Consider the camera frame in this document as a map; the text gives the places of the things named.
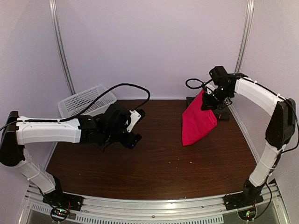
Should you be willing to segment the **black pinstriped shirt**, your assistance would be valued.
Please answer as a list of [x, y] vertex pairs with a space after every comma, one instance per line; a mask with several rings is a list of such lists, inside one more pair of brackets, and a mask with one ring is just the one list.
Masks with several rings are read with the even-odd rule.
[[[195, 97], [186, 97], [186, 108], [189, 107], [189, 105], [194, 99]], [[230, 109], [228, 108], [228, 104], [226, 103], [226, 101], [222, 101], [220, 105], [217, 106], [217, 108], [213, 109], [212, 111], [218, 120], [229, 121], [231, 112]]]

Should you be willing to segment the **red garment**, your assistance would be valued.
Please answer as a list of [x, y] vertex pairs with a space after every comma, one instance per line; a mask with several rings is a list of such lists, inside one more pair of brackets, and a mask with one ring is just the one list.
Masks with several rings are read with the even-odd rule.
[[207, 136], [216, 126], [217, 118], [212, 110], [201, 109], [202, 90], [182, 114], [182, 145], [189, 146]]

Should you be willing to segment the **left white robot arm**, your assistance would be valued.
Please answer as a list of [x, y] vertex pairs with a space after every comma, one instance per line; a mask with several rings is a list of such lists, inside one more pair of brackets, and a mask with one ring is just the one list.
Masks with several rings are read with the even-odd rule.
[[0, 162], [18, 169], [28, 181], [34, 183], [57, 207], [67, 203], [67, 196], [59, 189], [58, 181], [35, 163], [25, 145], [38, 142], [96, 143], [100, 146], [115, 142], [133, 149], [141, 140], [132, 132], [145, 116], [142, 109], [122, 112], [105, 112], [98, 116], [76, 116], [73, 119], [30, 119], [9, 114], [1, 128]]

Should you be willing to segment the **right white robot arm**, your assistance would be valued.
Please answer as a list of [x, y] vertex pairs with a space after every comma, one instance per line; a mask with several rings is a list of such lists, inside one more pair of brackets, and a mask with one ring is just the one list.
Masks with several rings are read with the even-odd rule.
[[271, 91], [242, 73], [210, 73], [210, 80], [201, 84], [203, 88], [202, 110], [215, 109], [221, 102], [231, 99], [235, 94], [250, 100], [270, 117], [265, 130], [265, 146], [255, 169], [246, 180], [247, 190], [240, 194], [240, 203], [251, 205], [257, 199], [256, 189], [267, 182], [276, 168], [285, 148], [290, 142], [299, 123], [296, 116], [296, 103]]

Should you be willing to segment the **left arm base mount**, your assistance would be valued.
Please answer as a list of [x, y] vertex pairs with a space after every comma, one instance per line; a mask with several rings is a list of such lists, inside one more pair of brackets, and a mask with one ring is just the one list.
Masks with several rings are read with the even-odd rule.
[[81, 210], [84, 200], [82, 196], [67, 194], [61, 189], [45, 194], [40, 188], [38, 189], [43, 197], [43, 202], [51, 207], [50, 217], [56, 223], [66, 220], [71, 214], [71, 210]]

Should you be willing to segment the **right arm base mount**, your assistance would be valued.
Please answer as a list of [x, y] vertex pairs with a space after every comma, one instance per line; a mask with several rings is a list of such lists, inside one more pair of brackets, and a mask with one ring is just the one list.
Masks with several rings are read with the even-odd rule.
[[[264, 201], [262, 197], [262, 189], [266, 186], [270, 193], [270, 199], [263, 211], [258, 212], [257, 204]], [[249, 179], [243, 185], [243, 191], [240, 193], [227, 193], [223, 197], [226, 210], [243, 209], [238, 212], [238, 216], [242, 221], [253, 222], [261, 217], [269, 208], [273, 199], [273, 193], [268, 183], [268, 177], [265, 182], [255, 187]]]

